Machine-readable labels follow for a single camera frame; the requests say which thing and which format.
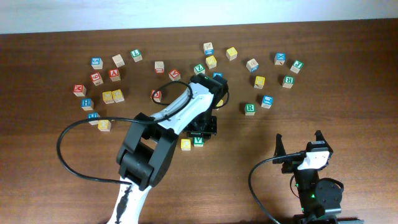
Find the green V letter block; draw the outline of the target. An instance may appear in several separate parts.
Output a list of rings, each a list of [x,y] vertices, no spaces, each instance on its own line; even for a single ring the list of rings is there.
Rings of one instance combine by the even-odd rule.
[[[193,145],[195,147],[203,147],[204,143],[205,143],[205,141],[204,141],[204,138],[202,138],[202,137],[194,137],[193,138]]]

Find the yellow C letter block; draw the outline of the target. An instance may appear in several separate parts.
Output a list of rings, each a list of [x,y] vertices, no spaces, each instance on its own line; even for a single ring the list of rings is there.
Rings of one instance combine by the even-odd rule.
[[[191,145],[190,139],[181,139],[180,148],[182,151],[190,151]]]

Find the green R letter block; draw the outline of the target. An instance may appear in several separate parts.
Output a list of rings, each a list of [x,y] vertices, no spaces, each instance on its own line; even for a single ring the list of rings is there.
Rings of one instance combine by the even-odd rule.
[[[256,113],[255,104],[246,104],[244,107],[244,113],[246,116],[253,116]]]

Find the blue P letter block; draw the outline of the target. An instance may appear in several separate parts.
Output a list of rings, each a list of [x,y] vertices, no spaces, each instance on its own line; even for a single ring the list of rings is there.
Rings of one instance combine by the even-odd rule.
[[[223,77],[223,74],[218,72],[213,73],[213,78],[217,76]]]

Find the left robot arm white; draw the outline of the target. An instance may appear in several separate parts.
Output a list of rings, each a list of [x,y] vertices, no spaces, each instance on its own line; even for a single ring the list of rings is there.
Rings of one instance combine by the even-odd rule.
[[[138,222],[147,194],[170,167],[180,133],[205,140],[215,135],[212,111],[226,94],[228,82],[221,76],[194,75],[165,109],[134,118],[116,156],[121,183],[110,223]]]

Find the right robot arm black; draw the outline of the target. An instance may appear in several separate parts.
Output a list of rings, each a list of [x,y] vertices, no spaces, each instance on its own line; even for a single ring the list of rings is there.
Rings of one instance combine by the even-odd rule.
[[[283,174],[294,175],[302,208],[301,215],[294,215],[294,223],[337,223],[344,185],[335,179],[319,178],[318,173],[328,165],[333,150],[320,130],[315,137],[304,151],[287,154],[282,135],[277,134],[274,163],[282,164]]]

